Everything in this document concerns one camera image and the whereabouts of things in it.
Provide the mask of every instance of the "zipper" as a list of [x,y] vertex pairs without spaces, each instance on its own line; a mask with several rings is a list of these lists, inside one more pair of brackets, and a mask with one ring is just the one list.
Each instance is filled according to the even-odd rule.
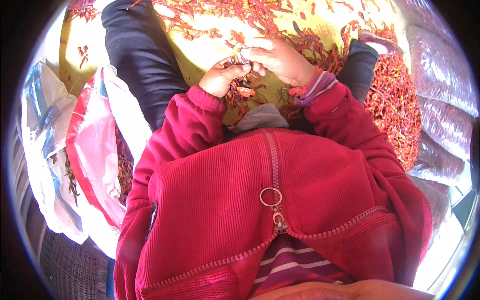
[[[269,206],[273,210],[273,223],[274,229],[278,234],[284,234],[288,228],[288,224],[285,222],[282,214],[282,193],[280,192],[280,183],[278,179],[278,152],[276,144],[273,139],[273,135],[265,129],[262,129],[262,133],[265,135],[270,147],[270,155],[272,160],[272,183],[273,188],[265,188],[260,192],[260,201],[263,205]],[[267,204],[262,199],[263,192],[267,190],[274,191],[275,204]]]
[[190,271],[188,271],[186,273],[183,273],[181,275],[178,275],[178,276],[175,276],[175,277],[163,280],[163,281],[159,281],[159,282],[150,284],[147,288],[143,288],[140,291],[142,300],[147,300],[150,297],[158,296],[162,292],[161,288],[166,287],[170,284],[182,281],[184,279],[187,279],[187,278],[189,278],[189,277],[191,277],[195,274],[206,271],[210,268],[214,268],[214,267],[218,267],[218,266],[221,266],[221,265],[229,264],[229,263],[232,263],[232,262],[235,262],[235,261],[239,261],[240,259],[245,259],[249,256],[258,254],[259,252],[261,252],[265,248],[268,248],[268,246],[270,246],[270,243],[274,240],[274,238],[277,237],[277,235],[278,235],[278,233],[276,231],[274,231],[274,233],[272,234],[272,236],[269,239],[267,239],[266,241],[264,241],[260,245],[254,247],[254,248],[252,248],[248,251],[245,251],[243,253],[233,255],[231,257],[227,257],[227,258],[224,258],[224,259],[220,259],[220,260],[211,262],[209,264],[204,264],[204,265],[202,265],[198,268],[190,270]]
[[321,233],[318,233],[318,234],[308,234],[307,235],[307,234],[295,233],[295,232],[293,232],[293,230],[288,228],[287,229],[287,234],[296,238],[296,239],[299,239],[299,240],[323,240],[323,239],[327,239],[327,238],[330,238],[332,236],[335,236],[337,234],[340,234],[340,233],[344,232],[345,230],[352,227],[353,225],[355,225],[357,222],[359,222],[360,220],[362,220],[366,216],[369,216],[369,215],[371,215],[371,214],[373,214],[377,211],[384,211],[386,213],[391,213],[391,211],[388,208],[386,208],[385,206],[377,205],[377,206],[374,206],[370,209],[367,209],[366,211],[364,211],[361,214],[358,214],[356,217],[352,218],[350,221],[344,223],[340,227],[337,227],[337,228],[329,230],[329,231],[321,232]]

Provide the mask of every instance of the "zipper pull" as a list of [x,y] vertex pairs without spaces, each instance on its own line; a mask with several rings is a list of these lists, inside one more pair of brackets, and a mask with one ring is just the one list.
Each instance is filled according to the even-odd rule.
[[[275,204],[267,204],[265,201],[262,199],[262,194],[267,191],[267,190],[273,190],[278,193],[279,199],[277,203]],[[275,231],[278,232],[278,234],[283,234],[285,233],[285,230],[287,229],[288,225],[285,223],[285,220],[283,218],[282,213],[278,211],[278,206],[282,202],[282,193],[280,192],[279,189],[276,188],[264,188],[260,192],[260,202],[262,202],[263,205],[270,207],[273,210],[273,224],[275,225],[274,229]]]
[[284,234],[288,225],[285,223],[285,220],[283,219],[283,215],[275,211],[276,210],[274,210],[274,214],[273,214],[273,223],[276,224],[274,229],[278,232],[278,234]]

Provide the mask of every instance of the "shoe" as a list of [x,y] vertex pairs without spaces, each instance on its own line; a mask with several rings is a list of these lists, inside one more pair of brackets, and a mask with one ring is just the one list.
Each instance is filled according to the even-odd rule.
[[392,42],[389,39],[379,37],[374,35],[368,30],[365,29],[360,29],[359,30],[359,41],[363,42],[365,44],[379,44],[382,45],[386,48],[386,54],[393,55],[395,52],[400,53],[400,55],[403,55],[403,50],[400,48],[399,45],[396,43]]

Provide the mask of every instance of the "striped shirt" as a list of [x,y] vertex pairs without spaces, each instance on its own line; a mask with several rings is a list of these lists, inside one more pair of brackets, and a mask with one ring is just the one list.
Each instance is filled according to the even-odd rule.
[[354,282],[342,269],[300,240],[281,234],[265,252],[250,296],[309,281],[333,284]]

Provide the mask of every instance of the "dark pants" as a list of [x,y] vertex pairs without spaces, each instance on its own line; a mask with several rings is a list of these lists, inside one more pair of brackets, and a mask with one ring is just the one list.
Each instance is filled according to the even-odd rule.
[[[116,0],[103,10],[105,46],[110,64],[118,70],[117,76],[128,84],[145,119],[156,130],[163,124],[170,99],[185,93],[188,86],[151,1],[140,1],[127,11],[132,3],[133,0]],[[378,53],[372,47],[352,40],[347,62],[337,77],[362,103],[370,89],[377,59]]]

